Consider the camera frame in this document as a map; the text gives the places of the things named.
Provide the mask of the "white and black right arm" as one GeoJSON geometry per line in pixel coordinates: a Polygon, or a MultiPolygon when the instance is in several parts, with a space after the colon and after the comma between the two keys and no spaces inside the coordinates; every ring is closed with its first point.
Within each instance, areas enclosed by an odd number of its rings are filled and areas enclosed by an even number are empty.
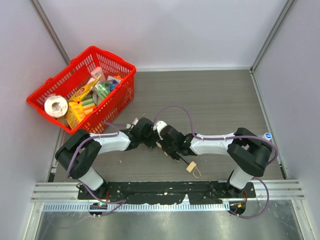
{"type": "Polygon", "coordinates": [[[156,131],[158,145],[174,160],[207,154],[230,156],[237,168],[231,172],[225,188],[233,197],[241,195],[252,178],[264,175],[273,151],[268,140],[243,127],[225,135],[184,135],[171,125],[157,127],[156,131]]]}

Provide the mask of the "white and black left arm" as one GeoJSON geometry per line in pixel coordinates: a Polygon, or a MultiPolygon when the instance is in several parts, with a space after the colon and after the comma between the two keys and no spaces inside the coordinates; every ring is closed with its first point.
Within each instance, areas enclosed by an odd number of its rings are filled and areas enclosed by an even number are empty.
{"type": "Polygon", "coordinates": [[[151,120],[135,119],[125,129],[114,133],[89,133],[80,129],[55,153],[55,159],[67,171],[67,177],[84,184],[90,197],[102,199],[107,194],[108,184],[92,167],[98,155],[109,152],[125,152],[140,144],[148,148],[157,146],[160,139],[151,120]]]}

